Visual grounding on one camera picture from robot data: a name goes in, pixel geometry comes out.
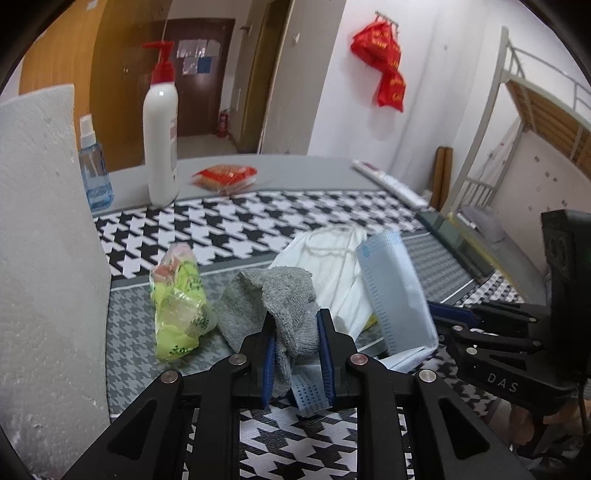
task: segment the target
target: red plastic bag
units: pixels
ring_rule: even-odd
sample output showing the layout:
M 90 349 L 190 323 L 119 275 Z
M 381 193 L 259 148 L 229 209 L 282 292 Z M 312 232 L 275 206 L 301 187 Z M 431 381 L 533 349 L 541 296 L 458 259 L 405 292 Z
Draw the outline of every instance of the red plastic bag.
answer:
M 256 180 L 254 167 L 220 164 L 193 174 L 193 184 L 216 193 L 231 194 Z
M 404 112 L 404 93 L 406 92 L 406 82 L 400 72 L 395 75 L 384 73 L 378 89 L 378 105 L 391 106 L 400 112 Z
M 351 51 L 380 72 L 396 74 L 398 71 L 400 47 L 392 34 L 392 25 L 384 20 L 376 20 L 356 34 Z

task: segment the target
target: blue liquid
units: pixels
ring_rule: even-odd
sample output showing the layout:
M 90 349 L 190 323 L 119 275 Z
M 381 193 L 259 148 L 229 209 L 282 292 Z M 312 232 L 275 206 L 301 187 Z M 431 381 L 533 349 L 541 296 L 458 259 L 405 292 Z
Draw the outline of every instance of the blue liquid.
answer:
M 90 211 L 98 212 L 110 207 L 114 197 L 113 187 L 100 144 L 80 150 L 78 158 Z

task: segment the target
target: wooden wardrobe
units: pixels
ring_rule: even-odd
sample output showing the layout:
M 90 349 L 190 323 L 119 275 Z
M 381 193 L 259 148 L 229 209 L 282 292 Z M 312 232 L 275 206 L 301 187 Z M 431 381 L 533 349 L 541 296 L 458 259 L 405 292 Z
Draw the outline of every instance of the wooden wardrobe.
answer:
M 27 51 L 19 93 L 74 84 L 74 125 L 92 114 L 109 171 L 144 160 L 142 105 L 171 0 L 76 0 Z

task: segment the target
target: metal bolt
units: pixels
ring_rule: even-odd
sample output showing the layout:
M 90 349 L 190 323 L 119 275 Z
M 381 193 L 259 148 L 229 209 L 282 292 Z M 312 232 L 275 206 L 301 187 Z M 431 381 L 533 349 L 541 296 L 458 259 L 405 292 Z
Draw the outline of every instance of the metal bolt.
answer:
M 362 353 L 354 353 L 351 355 L 351 363 L 354 365 L 365 365 L 368 362 L 368 358 Z
M 432 370 L 421 370 L 418 377 L 426 383 L 433 383 L 437 379 L 437 374 Z
M 232 365 L 244 365 L 246 363 L 246 360 L 246 355 L 244 355 L 243 353 L 235 353 L 230 357 L 229 362 Z
M 166 370 L 160 375 L 160 381 L 162 383 L 175 383 L 178 380 L 178 372 L 176 370 Z

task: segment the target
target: green plastic wrapper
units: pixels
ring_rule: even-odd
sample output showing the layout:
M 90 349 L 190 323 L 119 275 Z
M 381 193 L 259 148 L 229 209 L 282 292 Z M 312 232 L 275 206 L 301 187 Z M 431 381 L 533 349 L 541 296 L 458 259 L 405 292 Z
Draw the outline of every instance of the green plastic wrapper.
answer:
M 197 259 L 187 244 L 172 244 L 150 272 L 156 308 L 156 357 L 181 358 L 199 346 L 199 337 L 217 324 L 209 313 Z

